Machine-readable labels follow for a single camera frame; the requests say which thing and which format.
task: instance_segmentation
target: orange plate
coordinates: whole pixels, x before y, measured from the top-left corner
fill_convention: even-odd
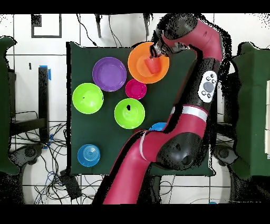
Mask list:
[[[159,58],[161,70],[152,74],[147,68],[144,59],[150,57],[150,46],[153,42],[145,42],[136,46],[129,54],[128,67],[130,74],[137,81],[150,84],[161,80],[169,69],[169,58],[162,55]]]

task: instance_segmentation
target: white tile floor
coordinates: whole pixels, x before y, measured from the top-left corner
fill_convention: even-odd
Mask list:
[[[153,21],[150,22],[149,32],[151,39],[159,19],[165,13],[154,13]],[[227,31],[232,38],[232,55],[236,55],[237,46],[243,41],[252,41],[256,46],[265,48],[270,44],[269,21],[264,19],[263,14],[221,14],[204,13],[206,19],[213,22]],[[115,46],[109,28],[108,16],[101,19],[101,35],[98,38],[97,26],[94,14],[79,15],[81,22],[88,30],[89,37],[98,46]],[[34,29],[35,35],[57,35],[59,33],[57,14],[42,14],[42,27]],[[121,41],[122,46],[132,46],[138,42],[145,41],[146,33],[142,14],[112,15],[111,28]],[[37,107],[37,68],[47,65],[51,69],[52,79],[49,81],[49,106],[50,106],[50,126],[64,124],[66,121],[66,41],[74,41],[82,46],[93,46],[87,38],[86,31],[77,21],[75,14],[62,14],[62,38],[31,38],[31,16],[30,15],[0,15],[0,36],[12,36],[17,44],[7,50],[7,60],[9,67],[15,69],[16,81],[16,111],[38,111]],[[218,112],[223,114],[223,100],[220,86],[218,89]],[[20,114],[17,119],[34,118],[34,113]],[[223,121],[222,115],[218,116],[219,121]],[[57,134],[57,138],[64,140],[62,132]],[[16,139],[16,145],[12,145],[12,150],[22,145],[20,139]],[[66,168],[66,148],[62,148],[57,156],[60,170]],[[51,155],[48,150],[43,150],[42,156],[46,160],[49,171],[52,170]],[[213,169],[216,175],[213,177],[204,176],[163,176],[162,181],[170,182],[173,187],[170,191],[168,182],[162,182],[161,194],[162,203],[227,203],[230,191],[229,172],[226,167],[221,167],[216,159],[212,160]],[[27,166],[23,178],[23,188],[25,201],[33,204],[37,192],[34,186],[42,190],[47,179],[47,171],[42,158],[33,166]],[[102,177],[99,175],[78,176],[79,185],[83,193],[93,197]],[[62,200],[63,203],[70,204],[70,199]],[[90,204],[91,199],[82,197],[78,199],[80,204]]]

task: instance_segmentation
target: blue tape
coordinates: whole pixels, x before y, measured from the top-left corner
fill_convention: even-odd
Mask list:
[[[49,80],[52,80],[52,78],[51,78],[51,69],[48,70],[48,78],[49,78]]]
[[[50,134],[49,140],[53,140],[53,134]]]

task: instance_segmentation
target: orange cup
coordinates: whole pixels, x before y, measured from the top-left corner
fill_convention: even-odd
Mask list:
[[[161,66],[159,58],[146,58],[144,62],[152,74],[160,72]]]

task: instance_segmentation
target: green tabletop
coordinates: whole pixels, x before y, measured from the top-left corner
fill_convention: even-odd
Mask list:
[[[236,125],[236,152],[233,171],[242,179],[270,176],[270,160],[264,152],[266,83],[270,80],[270,50],[241,45],[236,63],[241,88],[238,93],[239,118]]]
[[[131,48],[82,48],[70,42],[71,48],[71,94],[84,82],[93,82],[92,69],[103,57],[115,57],[127,69],[126,83],[132,79],[128,70],[128,56]],[[179,86],[191,66],[195,54],[184,51],[170,59],[170,67],[165,77],[157,83],[147,85],[147,93],[140,102],[146,116],[138,129],[149,129],[157,122],[166,122],[172,109],[173,100]],[[105,92],[101,109],[91,115],[78,112],[71,105],[71,174],[109,174],[119,151],[133,130],[120,127],[114,120],[114,108],[127,98],[125,85],[115,92]],[[85,144],[94,144],[100,149],[100,161],[93,167],[82,166],[77,159],[78,149]],[[149,167],[154,175],[213,175],[208,167],[208,153],[200,167],[185,171],[163,170],[155,165]]]
[[[8,62],[6,51],[16,42],[9,36],[0,36],[0,172],[16,175],[18,167],[8,158],[11,136],[9,135],[11,123],[11,103],[9,98]]]

